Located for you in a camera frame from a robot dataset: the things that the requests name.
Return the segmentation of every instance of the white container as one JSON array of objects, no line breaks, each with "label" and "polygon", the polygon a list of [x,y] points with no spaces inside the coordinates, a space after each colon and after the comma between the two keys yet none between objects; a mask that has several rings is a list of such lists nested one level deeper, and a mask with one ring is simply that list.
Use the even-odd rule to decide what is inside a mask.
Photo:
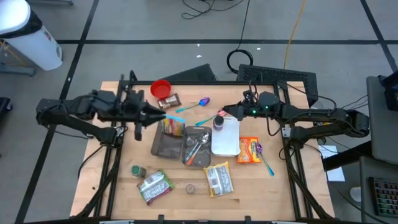
[{"label": "white container", "polygon": [[216,156],[237,156],[239,148],[239,121],[230,116],[224,117],[223,129],[211,131],[211,151]]},{"label": "white container", "polygon": [[[0,0],[0,36],[23,28],[29,18],[30,6],[25,0]],[[44,26],[31,34],[4,40],[45,71],[62,65],[61,46]]]}]

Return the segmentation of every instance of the wooden tabletop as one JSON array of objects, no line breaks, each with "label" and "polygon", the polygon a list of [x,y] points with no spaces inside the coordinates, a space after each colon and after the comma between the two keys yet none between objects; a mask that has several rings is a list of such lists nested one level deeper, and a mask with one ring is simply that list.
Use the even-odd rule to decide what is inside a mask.
[{"label": "wooden tabletop", "polygon": [[[294,87],[304,91],[302,82],[289,82]],[[101,89],[116,93],[118,82],[103,82]],[[242,92],[248,86],[221,85],[174,85],[172,93],[178,93],[184,106],[197,103],[200,98],[210,97],[211,101],[205,107],[197,106],[178,114],[184,118],[187,125],[209,118],[216,114],[224,105],[235,104],[243,99]],[[273,92],[271,86],[257,86],[258,92]],[[150,94],[149,85],[138,85],[134,90],[144,90],[145,99],[152,105],[157,100]],[[307,98],[293,88],[289,88],[289,96],[293,105],[298,108],[308,108]],[[175,114],[176,108],[167,110]],[[94,119],[97,126],[109,126]],[[275,173],[271,177],[264,164],[237,164],[235,157],[216,157],[211,155],[211,164],[229,162],[234,192],[217,198],[210,198],[206,175],[201,168],[187,167],[181,160],[169,160],[155,157],[150,153],[157,125],[142,130],[142,141],[134,140],[134,125],[128,124],[129,131],[124,137],[121,155],[118,183],[113,205],[112,219],[156,220],[158,215],[165,215],[166,220],[243,220],[250,215],[252,220],[295,220],[290,193],[288,174],[285,161],[278,157],[282,148],[280,134],[269,136],[266,129],[266,119],[244,118],[240,122],[240,136],[257,136],[264,148],[264,157]],[[310,127],[311,123],[296,123],[299,126]],[[270,121],[271,132],[279,125]],[[307,144],[318,147],[316,140]],[[89,140],[85,157],[88,157],[99,146],[95,139]],[[334,216],[330,194],[323,171],[319,152],[305,146],[302,150],[302,160],[307,178],[308,189],[318,203]],[[91,199],[100,182],[105,150],[89,160],[81,170],[80,179],[72,205],[71,215],[76,215]],[[139,165],[147,169],[147,174],[162,169],[175,184],[175,188],[167,195],[157,198],[152,205],[146,205],[142,199],[137,184],[141,181],[131,175],[131,167]],[[188,195],[185,187],[193,184],[194,195]],[[302,194],[297,187],[302,217],[305,217]],[[108,192],[104,194],[101,214],[105,214]]]}]

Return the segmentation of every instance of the small can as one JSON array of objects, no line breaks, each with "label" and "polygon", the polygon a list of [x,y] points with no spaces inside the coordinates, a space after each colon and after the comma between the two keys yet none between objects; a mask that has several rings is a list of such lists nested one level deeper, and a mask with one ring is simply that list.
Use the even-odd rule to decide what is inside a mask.
[{"label": "small can", "polygon": [[147,173],[147,171],[146,171],[144,168],[142,168],[141,166],[134,165],[134,166],[131,168],[131,174],[132,174],[134,177],[145,178],[146,173]]},{"label": "small can", "polygon": [[223,129],[224,118],[220,115],[217,115],[213,120],[213,127],[217,131],[221,131]]}]

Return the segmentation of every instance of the black keyboard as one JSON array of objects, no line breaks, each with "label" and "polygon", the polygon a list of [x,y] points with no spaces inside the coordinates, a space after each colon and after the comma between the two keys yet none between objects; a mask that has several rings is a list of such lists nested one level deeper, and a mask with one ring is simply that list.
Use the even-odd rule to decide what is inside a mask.
[{"label": "black keyboard", "polygon": [[370,177],[376,215],[398,218],[398,180]]}]

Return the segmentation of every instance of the red plastic cup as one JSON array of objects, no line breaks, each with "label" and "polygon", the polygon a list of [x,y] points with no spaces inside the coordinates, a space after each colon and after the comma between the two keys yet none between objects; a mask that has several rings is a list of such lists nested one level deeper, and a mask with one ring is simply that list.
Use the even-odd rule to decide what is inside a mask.
[{"label": "red plastic cup", "polygon": [[160,99],[166,99],[172,90],[172,86],[166,80],[157,80],[150,86],[150,93]]}]

